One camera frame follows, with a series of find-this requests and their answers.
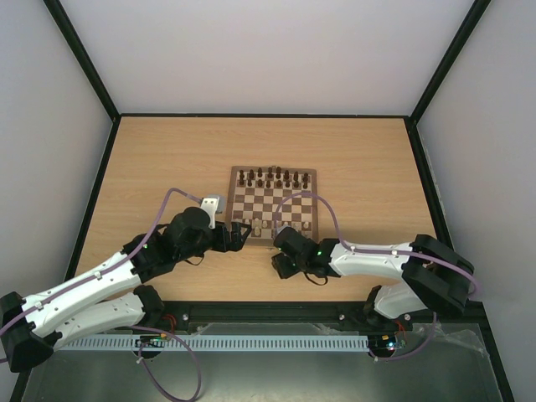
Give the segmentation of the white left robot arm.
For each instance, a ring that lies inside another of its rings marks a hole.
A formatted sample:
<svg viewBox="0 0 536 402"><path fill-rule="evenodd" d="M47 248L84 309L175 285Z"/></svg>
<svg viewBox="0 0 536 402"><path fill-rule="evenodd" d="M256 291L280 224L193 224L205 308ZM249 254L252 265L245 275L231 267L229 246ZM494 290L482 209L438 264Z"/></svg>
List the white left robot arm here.
<svg viewBox="0 0 536 402"><path fill-rule="evenodd" d="M189 207L84 274L37 294L2 296L2 361L11 372L22 373L78 338L155 325L164 304L150 280L207 251L240 251L251 230L249 224L226 225L200 207Z"/></svg>

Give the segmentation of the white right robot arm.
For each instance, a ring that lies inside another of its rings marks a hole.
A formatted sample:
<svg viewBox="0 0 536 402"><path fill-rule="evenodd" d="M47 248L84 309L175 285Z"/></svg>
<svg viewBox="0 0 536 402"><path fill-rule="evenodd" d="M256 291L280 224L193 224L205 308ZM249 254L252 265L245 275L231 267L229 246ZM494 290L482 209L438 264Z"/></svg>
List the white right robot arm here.
<svg viewBox="0 0 536 402"><path fill-rule="evenodd" d="M392 286L374 286L368 294L360 319L371 327L385 327L425 309L461 317L472 288L472 264L427 234L398 245L358 245L340 239L317 243L286 226L277 233L274 246L280 252L272 257L272 266L281 279L302 273L308 280L312 276L396 280Z"/></svg>

